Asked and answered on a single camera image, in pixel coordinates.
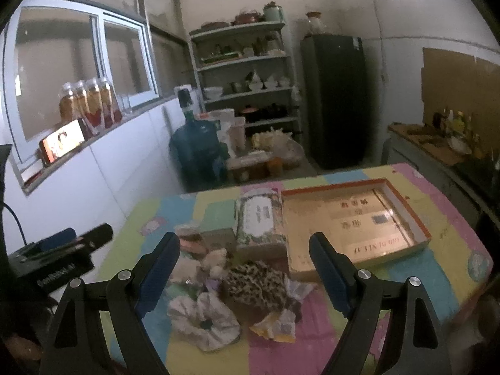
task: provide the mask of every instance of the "phone screen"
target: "phone screen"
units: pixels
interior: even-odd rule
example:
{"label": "phone screen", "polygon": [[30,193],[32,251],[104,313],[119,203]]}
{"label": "phone screen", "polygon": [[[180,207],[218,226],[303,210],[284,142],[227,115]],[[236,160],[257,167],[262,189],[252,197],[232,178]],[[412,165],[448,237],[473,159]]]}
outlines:
{"label": "phone screen", "polygon": [[43,139],[40,142],[40,149],[46,161],[53,163],[56,159],[75,149],[84,141],[85,138],[83,137],[79,120],[73,120]]}

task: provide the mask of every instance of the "refrigerator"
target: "refrigerator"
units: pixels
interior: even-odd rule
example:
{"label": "refrigerator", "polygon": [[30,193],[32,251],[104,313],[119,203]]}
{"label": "refrigerator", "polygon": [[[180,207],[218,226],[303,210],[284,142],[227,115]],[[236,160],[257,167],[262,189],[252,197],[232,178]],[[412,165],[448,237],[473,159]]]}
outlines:
{"label": "refrigerator", "polygon": [[301,41],[310,153],[322,169],[358,165],[370,108],[361,38],[319,34]]}

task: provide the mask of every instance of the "leopard print fabric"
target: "leopard print fabric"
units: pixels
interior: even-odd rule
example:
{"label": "leopard print fabric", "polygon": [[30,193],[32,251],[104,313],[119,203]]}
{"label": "leopard print fabric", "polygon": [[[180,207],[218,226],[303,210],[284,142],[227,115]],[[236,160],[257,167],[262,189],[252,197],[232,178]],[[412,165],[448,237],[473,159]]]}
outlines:
{"label": "leopard print fabric", "polygon": [[262,261],[250,261],[231,269],[224,279],[224,287],[228,296],[237,302],[281,312],[288,300],[284,275]]}

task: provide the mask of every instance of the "window frame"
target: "window frame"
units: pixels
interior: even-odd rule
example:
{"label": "window frame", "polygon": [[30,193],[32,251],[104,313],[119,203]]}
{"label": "window frame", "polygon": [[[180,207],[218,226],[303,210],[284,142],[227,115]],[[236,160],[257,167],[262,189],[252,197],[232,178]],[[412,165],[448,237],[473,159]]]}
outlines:
{"label": "window frame", "polygon": [[91,18],[92,41],[94,60],[97,65],[97,77],[106,76],[111,82],[113,75],[108,59],[108,49],[106,45],[106,35],[104,33],[104,22],[110,22],[120,26],[124,26],[138,32],[139,42],[141,45],[141,54],[146,70],[149,91],[130,95],[130,104],[132,107],[141,105],[147,101],[159,97],[157,82],[152,65],[152,53],[148,48],[148,28],[147,22],[138,22],[131,18],[114,13],[111,10],[106,10],[93,5],[78,3],[68,0],[23,0],[12,15],[9,24],[5,31],[5,39],[3,46],[3,103],[2,107],[7,116],[8,126],[11,131],[12,141],[16,151],[14,157],[16,164],[20,168],[29,166],[36,161],[36,152],[40,140],[45,138],[50,133],[53,133],[56,128],[50,128],[42,131],[32,139],[27,140],[24,136],[24,131],[21,123],[21,117],[18,112],[18,103],[15,89],[16,67],[16,39],[23,8],[64,8],[77,12],[88,14]]}

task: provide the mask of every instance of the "white metal shelf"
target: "white metal shelf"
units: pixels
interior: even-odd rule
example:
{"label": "white metal shelf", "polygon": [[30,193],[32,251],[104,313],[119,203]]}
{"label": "white metal shelf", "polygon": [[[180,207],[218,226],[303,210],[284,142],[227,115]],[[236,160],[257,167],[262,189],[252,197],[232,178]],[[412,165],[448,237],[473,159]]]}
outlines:
{"label": "white metal shelf", "polygon": [[270,124],[281,124],[283,122],[292,122],[297,121],[297,117],[282,117],[282,118],[272,118],[270,120],[260,120],[256,122],[245,123],[245,128],[250,127],[259,127],[261,125],[270,125]]}
{"label": "white metal shelf", "polygon": [[213,65],[198,67],[198,69],[196,69],[196,71],[197,72],[206,72],[207,70],[218,69],[219,67],[230,66],[230,65],[238,65],[240,63],[259,62],[261,60],[282,59],[282,58],[288,58],[288,57],[290,57],[290,55],[251,56],[249,58],[227,60],[225,62],[215,63]]}
{"label": "white metal shelf", "polygon": [[225,96],[221,96],[219,98],[216,98],[214,100],[205,100],[205,104],[212,104],[212,103],[217,103],[219,101],[225,101],[225,100],[231,100],[233,98],[239,98],[239,97],[247,97],[247,96],[253,96],[254,94],[264,94],[264,93],[274,93],[278,91],[287,91],[291,90],[291,87],[276,87],[274,89],[263,89],[263,90],[258,90],[258,91],[246,91],[244,93],[236,93],[236,94],[227,94]]}
{"label": "white metal shelf", "polygon": [[189,38],[193,42],[202,42],[206,41],[207,39],[221,38],[223,36],[244,34],[248,32],[280,31],[284,26],[285,23],[281,21],[252,22],[250,24],[233,25],[229,27],[213,29],[212,31],[200,32],[198,34],[190,35]]}

